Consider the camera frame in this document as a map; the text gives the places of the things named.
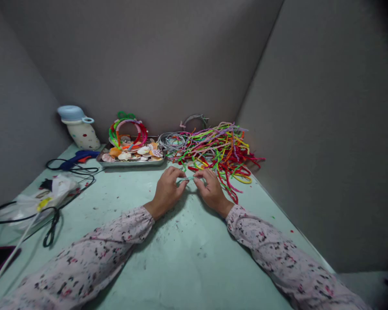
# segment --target left hand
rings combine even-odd
[[[177,178],[187,177],[184,172],[176,167],[168,167],[160,177],[157,185],[154,199],[144,205],[144,208],[151,213],[156,221],[162,217],[168,210],[180,200],[188,180],[181,182],[177,187]]]

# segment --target metal tray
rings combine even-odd
[[[153,138],[154,140],[158,140],[157,136],[149,136],[148,138]],[[163,156],[163,159],[160,161],[117,161],[113,163],[108,163],[106,161],[102,160],[102,155],[105,154],[104,149],[111,149],[114,146],[111,143],[107,143],[105,147],[102,149],[102,151],[98,154],[96,157],[96,161],[105,168],[132,168],[132,167],[149,167],[149,166],[161,166],[166,160],[165,155]]]

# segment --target light blue lid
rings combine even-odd
[[[57,112],[64,121],[79,121],[85,117],[82,109],[75,105],[63,105],[57,109]]]

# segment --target gray partition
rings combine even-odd
[[[71,143],[58,102],[0,13],[0,204]]]
[[[258,179],[339,272],[388,269],[385,13],[285,1],[238,117]]]
[[[120,110],[151,134],[196,113],[233,121],[281,4],[0,0],[60,104],[84,108],[102,141]]]

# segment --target white thermos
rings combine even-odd
[[[67,125],[69,133],[76,145],[82,150],[95,151],[100,142],[92,127],[93,118],[86,117],[80,107],[63,105],[57,109],[62,122]]]

